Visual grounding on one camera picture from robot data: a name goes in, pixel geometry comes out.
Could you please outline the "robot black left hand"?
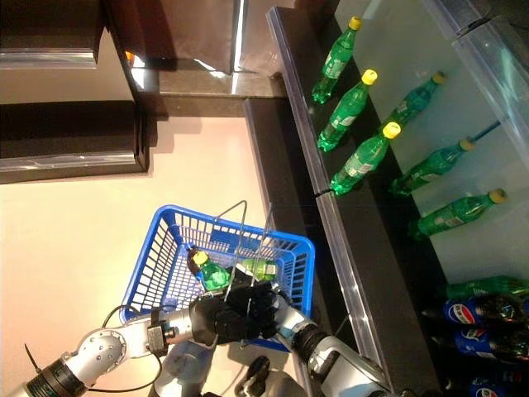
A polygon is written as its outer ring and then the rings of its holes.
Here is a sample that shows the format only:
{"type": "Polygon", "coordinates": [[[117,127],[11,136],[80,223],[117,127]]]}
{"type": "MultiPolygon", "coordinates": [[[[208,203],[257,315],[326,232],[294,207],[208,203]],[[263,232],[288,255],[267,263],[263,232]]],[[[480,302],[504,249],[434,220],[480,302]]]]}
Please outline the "robot black left hand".
{"type": "Polygon", "coordinates": [[[196,300],[189,308],[193,340],[204,346],[227,344],[247,339],[247,318],[218,297],[196,300]]]}

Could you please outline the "robot black right hand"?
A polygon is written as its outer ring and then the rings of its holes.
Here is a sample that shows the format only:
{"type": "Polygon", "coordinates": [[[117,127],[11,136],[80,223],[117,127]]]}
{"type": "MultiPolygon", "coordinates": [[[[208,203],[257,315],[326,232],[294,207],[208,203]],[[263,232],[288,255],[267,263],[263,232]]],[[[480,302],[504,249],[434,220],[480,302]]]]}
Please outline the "robot black right hand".
{"type": "Polygon", "coordinates": [[[279,329],[275,317],[279,311],[278,298],[281,295],[272,289],[270,282],[239,285],[228,294],[226,302],[245,325],[243,339],[268,339],[276,334],[279,329]]]}

